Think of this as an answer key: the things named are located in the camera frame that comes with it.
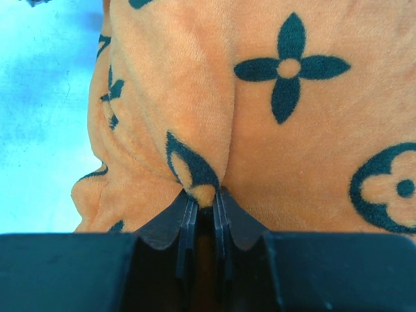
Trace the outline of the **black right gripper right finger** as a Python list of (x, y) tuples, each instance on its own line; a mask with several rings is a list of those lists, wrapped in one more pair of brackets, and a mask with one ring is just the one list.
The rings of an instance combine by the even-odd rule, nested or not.
[(415, 243), (400, 235), (270, 231), (226, 188), (214, 200), (224, 311), (414, 311)]

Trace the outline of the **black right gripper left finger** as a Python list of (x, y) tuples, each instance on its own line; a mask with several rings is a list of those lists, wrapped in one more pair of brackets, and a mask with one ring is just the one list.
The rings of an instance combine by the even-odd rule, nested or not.
[(197, 205), (181, 192), (132, 233), (1, 236), (2, 311), (185, 311)]

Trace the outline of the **orange patterned plush pillowcase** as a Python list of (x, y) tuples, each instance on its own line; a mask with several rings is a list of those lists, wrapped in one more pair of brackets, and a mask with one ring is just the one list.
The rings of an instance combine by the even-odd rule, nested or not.
[(104, 1), (78, 231), (226, 187), (275, 231), (415, 236), (414, 1)]

